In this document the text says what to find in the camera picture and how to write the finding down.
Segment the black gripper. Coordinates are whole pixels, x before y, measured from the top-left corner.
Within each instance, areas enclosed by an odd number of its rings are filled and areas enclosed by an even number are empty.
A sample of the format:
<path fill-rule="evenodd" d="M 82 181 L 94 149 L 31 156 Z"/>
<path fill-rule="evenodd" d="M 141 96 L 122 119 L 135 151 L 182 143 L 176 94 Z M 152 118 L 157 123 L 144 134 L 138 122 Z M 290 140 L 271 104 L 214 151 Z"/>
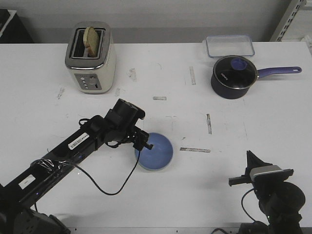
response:
<path fill-rule="evenodd" d="M 252 182 L 250 178 L 251 169 L 271 166 L 271 164 L 262 161 L 250 150 L 246 152 L 246 156 L 247 156 L 247 167 L 245 170 L 245 174 L 238 177 L 229 178 L 228 181 L 229 186 L 251 183 L 255 188 L 269 188 L 284 182 L 290 176 L 293 175 L 292 169 L 283 169 L 283 172 L 280 173 L 258 176 L 255 178 L 255 182 Z"/>
<path fill-rule="evenodd" d="M 149 134 L 147 132 L 133 126 L 127 129 L 125 138 L 121 141 L 121 143 L 133 143 L 133 147 L 135 149 L 147 148 L 148 150 L 152 150 L 153 144 L 149 144 L 148 139 Z"/>

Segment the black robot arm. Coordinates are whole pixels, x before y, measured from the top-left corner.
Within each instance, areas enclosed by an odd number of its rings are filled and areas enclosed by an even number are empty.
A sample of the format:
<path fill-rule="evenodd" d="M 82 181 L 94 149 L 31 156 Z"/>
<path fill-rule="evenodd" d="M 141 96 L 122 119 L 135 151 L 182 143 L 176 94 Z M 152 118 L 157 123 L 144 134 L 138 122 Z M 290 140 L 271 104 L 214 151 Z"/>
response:
<path fill-rule="evenodd" d="M 103 144 L 133 143 L 141 151 L 151 149 L 149 134 L 135 124 L 145 112 L 119 99 L 105 117 L 96 115 L 24 172 L 0 188 L 0 232 L 2 234 L 69 234 L 71 231 L 54 215 L 31 207 L 68 175 L 75 166 Z"/>
<path fill-rule="evenodd" d="M 266 163 L 248 150 L 245 174 L 229 178 L 229 185 L 250 183 L 261 212 L 266 216 L 268 225 L 254 220 L 241 223 L 239 234 L 301 234 L 299 210 L 305 204 L 303 191 L 286 180 L 293 175 L 293 169 L 281 169 Z"/>

